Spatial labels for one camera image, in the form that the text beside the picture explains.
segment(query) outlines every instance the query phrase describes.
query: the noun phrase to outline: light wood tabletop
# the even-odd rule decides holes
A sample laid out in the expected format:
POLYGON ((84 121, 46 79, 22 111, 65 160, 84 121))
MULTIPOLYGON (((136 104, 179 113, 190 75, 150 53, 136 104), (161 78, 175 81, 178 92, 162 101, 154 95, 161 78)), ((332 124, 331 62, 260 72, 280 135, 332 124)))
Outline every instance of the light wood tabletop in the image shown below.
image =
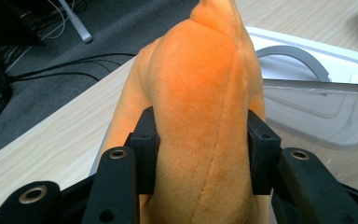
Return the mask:
MULTIPOLYGON (((358 51, 358 0, 237 4, 245 26, 358 51)), ((0 150, 0 205, 25 184, 50 180, 66 189, 89 175, 132 64, 133 59, 0 150)))

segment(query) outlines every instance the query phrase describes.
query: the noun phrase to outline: orange fabric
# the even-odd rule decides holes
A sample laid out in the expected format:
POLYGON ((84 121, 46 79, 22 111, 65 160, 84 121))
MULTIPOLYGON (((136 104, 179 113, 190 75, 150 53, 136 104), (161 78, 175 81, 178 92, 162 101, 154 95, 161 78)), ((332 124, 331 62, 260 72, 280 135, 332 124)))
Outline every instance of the orange fabric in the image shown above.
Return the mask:
POLYGON ((201 0, 190 19, 138 54, 103 150, 122 146, 152 105, 161 138, 142 223, 266 223, 252 193, 248 109, 262 119, 263 80, 234 1, 201 0))

